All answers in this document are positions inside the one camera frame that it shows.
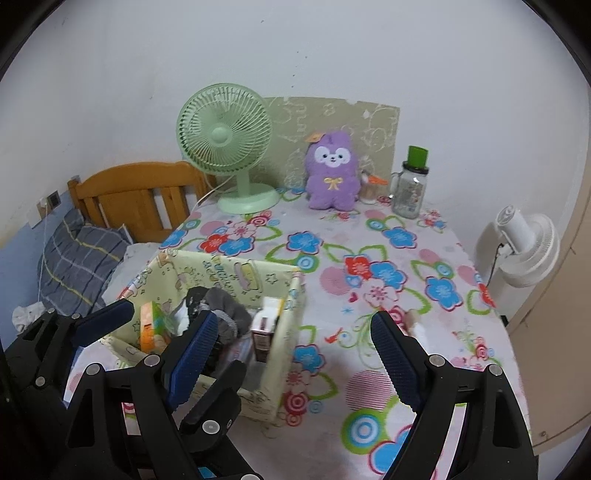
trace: green lid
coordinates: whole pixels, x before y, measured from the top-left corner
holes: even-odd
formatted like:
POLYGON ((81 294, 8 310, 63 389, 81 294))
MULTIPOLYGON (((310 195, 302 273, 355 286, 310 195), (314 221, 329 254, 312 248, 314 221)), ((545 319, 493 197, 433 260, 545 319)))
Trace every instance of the green lid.
POLYGON ((411 145, 408 147, 408 166, 414 168, 425 168, 427 165, 427 156, 429 150, 426 148, 415 147, 411 145))

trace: black cable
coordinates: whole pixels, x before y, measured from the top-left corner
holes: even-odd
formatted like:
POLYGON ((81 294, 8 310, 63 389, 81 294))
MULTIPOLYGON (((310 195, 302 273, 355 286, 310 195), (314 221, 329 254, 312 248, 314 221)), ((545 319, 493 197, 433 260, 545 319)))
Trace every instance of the black cable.
POLYGON ((499 257, 501 256, 501 254, 499 253, 499 250, 501 249, 501 247, 504 244, 499 244, 498 247, 496 247, 496 254, 495 254, 495 259, 492 262, 492 267, 491 267, 491 274, 488 277, 488 282, 486 282, 486 286, 488 287, 488 285, 491 284, 491 280, 492 280, 492 274, 495 272, 495 267, 496 267, 496 261, 499 260, 499 257))

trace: floral tablecloth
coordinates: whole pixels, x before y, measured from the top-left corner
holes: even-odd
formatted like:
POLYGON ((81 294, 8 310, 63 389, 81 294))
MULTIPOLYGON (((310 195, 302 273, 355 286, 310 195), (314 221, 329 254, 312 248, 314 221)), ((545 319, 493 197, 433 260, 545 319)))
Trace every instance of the floral tablecloth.
MULTIPOLYGON (((265 478, 379 479, 414 414, 399 402, 369 334, 372 315, 417 309, 432 351, 453 365, 503 367, 528 423, 509 337, 480 275, 434 209, 417 220, 391 213, 389 200, 349 213, 307 207, 301 190, 255 215, 228 215, 214 203, 194 210, 162 248, 219 252, 305 273, 307 306, 276 421, 241 417, 236 447, 265 478)), ((274 282, 273 275, 262 281, 274 282)), ((463 411, 456 408, 434 478, 453 459, 463 411)))

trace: plaid pillow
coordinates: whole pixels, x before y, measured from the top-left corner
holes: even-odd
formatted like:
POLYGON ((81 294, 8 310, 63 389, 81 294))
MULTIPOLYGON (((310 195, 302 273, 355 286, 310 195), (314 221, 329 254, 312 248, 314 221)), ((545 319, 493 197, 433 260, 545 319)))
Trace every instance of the plaid pillow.
POLYGON ((78 210, 68 212, 39 262, 41 299, 62 315, 85 316, 104 306, 103 287, 129 245, 117 230, 83 222, 78 210))

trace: wall outlet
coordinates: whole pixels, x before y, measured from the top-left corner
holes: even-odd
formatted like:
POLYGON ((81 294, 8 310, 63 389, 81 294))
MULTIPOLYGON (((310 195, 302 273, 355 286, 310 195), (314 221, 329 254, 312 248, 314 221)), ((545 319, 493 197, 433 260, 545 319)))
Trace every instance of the wall outlet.
POLYGON ((57 190, 47 196, 47 204, 51 207, 52 210, 55 209, 60 203, 60 194, 57 193, 57 190))
POLYGON ((37 211, 39 212, 39 217, 43 220, 47 215, 51 213, 53 207, 49 204, 47 199, 41 199, 37 202, 37 211))

